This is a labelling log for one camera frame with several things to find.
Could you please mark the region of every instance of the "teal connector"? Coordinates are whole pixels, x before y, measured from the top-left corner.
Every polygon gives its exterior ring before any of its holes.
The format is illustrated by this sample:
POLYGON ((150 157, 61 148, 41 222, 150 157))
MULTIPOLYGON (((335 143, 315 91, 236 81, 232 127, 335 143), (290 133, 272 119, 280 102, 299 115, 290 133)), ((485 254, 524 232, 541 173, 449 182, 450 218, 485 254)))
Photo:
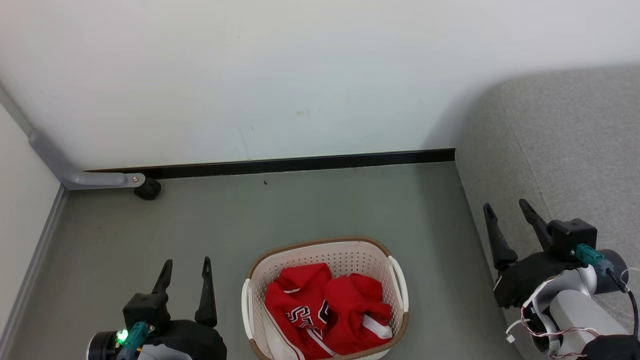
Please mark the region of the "teal connector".
POLYGON ((575 247, 575 257, 580 259, 581 262, 593 266, 602 275, 606 275, 608 268, 613 271, 613 264, 606 260, 604 255, 587 244, 578 244, 575 247))
POLYGON ((118 360, 134 360, 138 348, 142 347, 149 336, 149 329, 143 322, 136 322, 129 331, 127 339, 122 343, 122 350, 118 353, 118 360))

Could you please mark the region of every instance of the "basket rim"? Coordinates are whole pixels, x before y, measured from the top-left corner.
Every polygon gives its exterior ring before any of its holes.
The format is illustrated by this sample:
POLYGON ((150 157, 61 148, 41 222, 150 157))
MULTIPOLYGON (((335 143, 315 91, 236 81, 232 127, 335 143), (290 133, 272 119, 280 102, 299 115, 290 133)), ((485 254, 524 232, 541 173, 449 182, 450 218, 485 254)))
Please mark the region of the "basket rim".
MULTIPOLYGON (((287 246, 275 248, 273 250, 267 251, 267 252, 263 253, 262 255, 260 255, 260 257, 258 257, 253 262, 253 265, 249 269, 249 272, 247 274, 247 279, 251 279, 252 278, 255 269, 258 267, 258 264, 260 264, 266 258, 268 258, 268 257, 270 257, 272 255, 278 254, 280 252, 285 252, 285 251, 294 250, 294 249, 300 249, 302 247, 308 247, 308 246, 312 246, 312 245, 322 245, 322 244, 327 244, 327 243, 342 243, 342 242, 349 242, 349 241, 363 241, 363 242, 366 242, 366 243, 370 243, 370 244, 376 246, 377 248, 379 248, 382 251, 382 253, 384 253, 384 255, 386 255, 386 257, 391 256, 391 252, 389 252, 389 250, 384 245, 382 245, 380 242, 378 242, 376 240, 373 240, 372 238, 368 238, 366 236, 341 236, 341 237, 336 237, 336 238, 324 238, 324 239, 319 239, 319 240, 303 241, 301 243, 295 243, 295 244, 292 244, 292 245, 287 245, 287 246)), ((391 339, 391 341, 389 341, 388 343, 386 343, 384 345, 380 345, 378 347, 370 348, 369 350, 355 352, 355 353, 349 354, 349 355, 341 355, 341 356, 331 357, 330 359, 331 360, 356 360, 356 359, 360 359, 360 358, 363 358, 363 357, 367 357, 367 356, 371 356, 371 355, 374 355, 374 354, 378 354, 380 352, 387 351, 387 350, 391 349, 392 347, 396 346, 400 342, 400 340, 404 337, 404 334, 406 333, 406 328, 408 326, 409 326, 409 312, 405 311, 403 313, 403 316, 402 316, 402 323, 400 325, 400 329, 398 330, 397 334, 395 334, 394 337, 391 339)), ((255 355, 260 360, 272 360, 270 357, 265 355, 260 350, 260 348, 258 347, 258 344, 256 343, 255 339, 250 339, 249 340, 249 345, 251 346, 251 349, 253 350, 253 353, 255 353, 255 355)))
POLYGON ((322 244, 327 244, 327 243, 345 243, 345 242, 351 242, 351 241, 362 241, 362 242, 366 242, 366 243, 370 243, 371 245, 374 245, 375 247, 379 248, 382 253, 384 253, 384 255, 386 257, 391 256, 391 252, 389 252, 389 250, 382 245, 380 242, 373 240, 372 238, 368 238, 366 236, 339 236, 336 238, 323 238, 323 239, 318 239, 318 240, 311 240, 311 241, 303 241, 300 243, 295 243, 295 244, 291 244, 291 245, 285 245, 282 247, 277 247, 275 249, 269 250, 265 253, 263 253, 262 255, 260 255, 251 265, 251 268, 249 269, 249 272, 247 273, 246 278, 247 279, 251 279, 253 277, 253 273, 255 271, 255 269, 258 267, 258 265, 264 261, 266 258, 275 255, 275 254, 279 254, 281 252, 285 252, 285 251, 289 251, 289 250, 294 250, 294 249, 300 249, 302 247, 309 247, 309 246, 313 246, 313 245, 322 245, 322 244))

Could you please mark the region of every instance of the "white plastic basket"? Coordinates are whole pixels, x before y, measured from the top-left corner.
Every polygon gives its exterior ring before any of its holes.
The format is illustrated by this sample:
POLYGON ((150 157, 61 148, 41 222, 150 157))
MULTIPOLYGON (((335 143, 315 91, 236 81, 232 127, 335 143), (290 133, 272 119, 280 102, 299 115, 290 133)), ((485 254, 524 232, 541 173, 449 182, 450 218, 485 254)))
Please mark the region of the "white plastic basket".
POLYGON ((254 262, 242 289, 244 331, 256 356, 272 360, 263 319, 264 294, 282 269, 292 266, 326 263, 334 277, 358 273, 382 283, 383 301, 391 305, 394 337, 388 343, 334 360, 377 360, 387 354, 404 336, 409 321, 409 296, 398 262, 380 243, 369 238, 332 238, 299 243, 263 254, 254 262))

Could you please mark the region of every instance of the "gray floor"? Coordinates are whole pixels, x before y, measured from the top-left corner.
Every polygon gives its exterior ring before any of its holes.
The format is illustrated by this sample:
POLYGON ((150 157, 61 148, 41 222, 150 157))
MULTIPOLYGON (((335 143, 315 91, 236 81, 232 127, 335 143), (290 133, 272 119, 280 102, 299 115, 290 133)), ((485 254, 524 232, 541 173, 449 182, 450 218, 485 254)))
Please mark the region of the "gray floor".
POLYGON ((130 191, 74 192, 12 359, 82 359, 98 331, 173 259, 169 310, 198 307, 212 259, 229 359, 254 359, 240 312, 251 263, 281 245, 328 236, 383 242, 410 292, 406 336, 386 359, 520 359, 504 340, 486 261, 454 163, 162 181, 153 202, 130 191))

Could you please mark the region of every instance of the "white basket handle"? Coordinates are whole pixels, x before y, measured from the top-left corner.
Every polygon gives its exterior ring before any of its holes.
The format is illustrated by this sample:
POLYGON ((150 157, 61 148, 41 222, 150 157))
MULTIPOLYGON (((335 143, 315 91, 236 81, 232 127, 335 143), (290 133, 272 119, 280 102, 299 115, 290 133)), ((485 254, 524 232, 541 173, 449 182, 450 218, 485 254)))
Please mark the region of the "white basket handle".
POLYGON ((242 299, 240 300, 240 302, 242 305, 242 321, 244 323, 244 332, 246 333, 246 337, 251 340, 253 339, 253 332, 251 330, 253 317, 249 312, 249 307, 251 306, 251 299, 249 299, 249 281, 250 279, 244 281, 244 285, 242 286, 242 299))
POLYGON ((391 267, 394 270, 396 275, 396 279, 400 282, 400 294, 402 296, 403 301, 403 311, 406 313, 409 311, 409 292, 406 289, 406 281, 404 279, 404 273, 402 272, 402 268, 400 268, 400 264, 394 259, 393 256, 389 256, 389 261, 391 261, 391 267))

